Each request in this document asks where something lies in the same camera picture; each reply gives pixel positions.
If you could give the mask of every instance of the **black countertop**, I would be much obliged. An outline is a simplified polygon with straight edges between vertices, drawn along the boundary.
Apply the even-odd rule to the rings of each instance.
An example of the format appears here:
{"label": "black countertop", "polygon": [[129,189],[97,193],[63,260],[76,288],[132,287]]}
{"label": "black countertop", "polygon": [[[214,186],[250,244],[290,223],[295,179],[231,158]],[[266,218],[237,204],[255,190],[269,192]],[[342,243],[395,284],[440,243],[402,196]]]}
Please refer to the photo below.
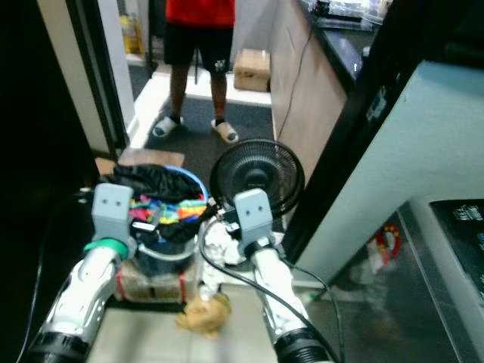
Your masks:
{"label": "black countertop", "polygon": [[327,59],[338,76],[346,93],[349,93],[363,65],[361,52],[365,46],[373,43],[377,32],[358,30],[322,29],[317,25],[317,18],[310,13],[312,1],[295,0],[312,27],[315,38],[321,45]]}

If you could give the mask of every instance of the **fan grille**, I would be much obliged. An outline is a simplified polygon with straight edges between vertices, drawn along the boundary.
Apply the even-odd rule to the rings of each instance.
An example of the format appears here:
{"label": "fan grille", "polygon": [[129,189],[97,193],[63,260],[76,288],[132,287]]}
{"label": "fan grille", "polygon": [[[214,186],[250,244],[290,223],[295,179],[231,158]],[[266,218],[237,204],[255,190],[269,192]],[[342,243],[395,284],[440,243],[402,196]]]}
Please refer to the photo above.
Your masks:
{"label": "fan grille", "polygon": [[233,206],[237,193],[261,188],[268,195],[274,217],[296,204],[304,174],[296,155],[276,141],[250,139],[231,147],[219,158],[210,176],[217,203]]}

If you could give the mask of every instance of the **white floor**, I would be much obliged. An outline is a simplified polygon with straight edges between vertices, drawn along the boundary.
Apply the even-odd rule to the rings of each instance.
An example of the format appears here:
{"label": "white floor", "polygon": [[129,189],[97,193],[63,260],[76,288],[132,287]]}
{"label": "white floor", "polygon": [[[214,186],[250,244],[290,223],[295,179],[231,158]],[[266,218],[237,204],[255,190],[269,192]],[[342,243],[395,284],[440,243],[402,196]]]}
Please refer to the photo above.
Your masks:
{"label": "white floor", "polygon": [[174,314],[108,309],[88,363],[272,363],[261,302],[249,287],[227,286],[232,315],[217,340],[178,329]]}
{"label": "white floor", "polygon": [[[210,98],[210,74],[199,69],[195,85],[194,69],[188,75],[187,96]],[[159,65],[135,102],[138,127],[131,139],[131,147],[141,148],[146,143],[148,132],[158,110],[169,97],[169,66]],[[234,88],[234,74],[227,74],[227,101],[243,104],[271,104],[271,95],[266,92],[239,91]]]}

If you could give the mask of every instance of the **green ring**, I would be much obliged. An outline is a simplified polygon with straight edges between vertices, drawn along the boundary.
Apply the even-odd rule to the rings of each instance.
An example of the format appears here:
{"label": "green ring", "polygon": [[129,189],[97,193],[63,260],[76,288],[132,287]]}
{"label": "green ring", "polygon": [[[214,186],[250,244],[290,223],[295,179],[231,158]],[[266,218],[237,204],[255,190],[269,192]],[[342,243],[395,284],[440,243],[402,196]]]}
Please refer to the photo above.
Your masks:
{"label": "green ring", "polygon": [[119,242],[118,240],[115,240],[113,238],[103,238],[102,240],[95,240],[90,244],[86,244],[84,247],[84,252],[92,250],[96,247],[107,247],[115,250],[121,257],[121,260],[125,260],[128,258],[128,247],[123,242]]}

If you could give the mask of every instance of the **black cable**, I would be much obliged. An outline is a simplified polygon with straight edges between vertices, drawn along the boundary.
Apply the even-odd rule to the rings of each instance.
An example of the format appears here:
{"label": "black cable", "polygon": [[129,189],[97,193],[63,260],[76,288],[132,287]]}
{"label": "black cable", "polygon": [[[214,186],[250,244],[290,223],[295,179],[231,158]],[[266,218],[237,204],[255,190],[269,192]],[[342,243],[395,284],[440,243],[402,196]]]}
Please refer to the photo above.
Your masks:
{"label": "black cable", "polygon": [[322,293],[324,293],[324,290],[326,290],[330,294],[330,299],[331,302],[333,303],[333,308],[334,308],[334,314],[336,315],[336,320],[337,320],[337,326],[338,326],[338,343],[340,345],[340,361],[341,363],[346,362],[346,349],[345,349],[345,341],[344,341],[344,334],[343,334],[343,320],[341,318],[340,314],[340,308],[337,304],[336,297],[334,296],[334,293],[332,289],[330,289],[329,285],[324,282],[323,279],[321,279],[319,276],[313,274],[312,272],[305,270],[302,267],[298,267],[294,265],[293,263],[290,263],[286,259],[281,259],[282,262],[284,262],[288,267],[293,268],[295,270],[299,270],[301,272],[304,272],[305,274],[308,274],[309,276],[312,276],[314,279],[318,280],[321,285],[323,285],[323,290]]}
{"label": "black cable", "polygon": [[200,237],[200,254],[202,255],[203,259],[211,265],[213,268],[219,270],[220,272],[223,272],[226,275],[229,275],[233,278],[236,278],[254,289],[260,291],[261,293],[264,293],[267,296],[270,296],[272,299],[276,300],[278,303],[280,303],[282,306],[284,306],[286,309],[288,309],[290,312],[292,312],[314,335],[319,339],[323,347],[326,349],[327,354],[333,359],[335,363],[340,363],[340,360],[338,359],[337,354],[329,344],[329,342],[321,335],[318,329],[308,320],[306,319],[300,312],[295,310],[288,302],[284,301],[282,298],[277,296],[275,293],[272,293],[270,290],[267,290],[265,287],[257,284],[256,282],[250,280],[249,278],[246,278],[242,275],[239,275],[238,273],[230,270],[229,268],[226,268],[221,265],[217,265],[214,261],[211,260],[210,257],[205,252],[205,237],[208,234],[208,231],[211,229],[211,227],[217,223],[217,220],[214,219],[211,221],[203,230],[201,237]]}
{"label": "black cable", "polygon": [[47,244],[49,234],[51,233],[52,226],[54,225],[55,220],[57,219],[57,214],[65,207],[67,203],[72,201],[74,198],[77,198],[79,196],[84,196],[84,194],[71,194],[68,197],[64,198],[62,201],[56,204],[54,209],[52,210],[51,215],[48,218],[47,224],[45,226],[45,229],[42,233],[42,239],[40,242],[40,248],[39,248],[39,258],[37,262],[37,274],[36,274],[36,282],[34,284],[33,288],[33,294],[32,294],[32,300],[30,303],[30,311],[29,311],[29,317],[27,319],[27,325],[25,328],[25,334],[23,336],[23,342],[22,342],[22,347],[20,349],[20,352],[17,356],[17,360],[15,361],[16,363],[20,363],[23,357],[23,354],[25,353],[25,348],[27,347],[27,343],[29,341],[29,335],[30,335],[30,329],[32,328],[32,322],[33,322],[33,315],[34,311],[36,310],[36,303],[37,303],[37,297],[39,295],[39,286],[40,286],[40,280],[42,276],[42,270],[44,268],[44,252],[45,252],[45,245]]}
{"label": "black cable", "polygon": [[302,47],[302,50],[301,50],[301,58],[299,59],[299,66],[297,68],[296,78],[294,79],[293,88],[290,92],[289,106],[287,106],[286,116],[284,117],[284,121],[282,122],[281,130],[280,130],[279,135],[278,135],[278,139],[281,136],[282,130],[284,129],[284,125],[286,124],[287,118],[289,117],[290,109],[293,106],[294,90],[296,89],[297,81],[299,80],[299,76],[301,75],[301,68],[303,68],[304,53],[306,52],[306,48],[308,48],[309,41],[311,40],[312,34],[314,32],[314,29],[315,29],[315,24],[316,24],[316,21],[313,21],[311,28],[309,29],[309,35],[308,35],[308,38],[306,40],[306,43],[304,43],[304,46]]}

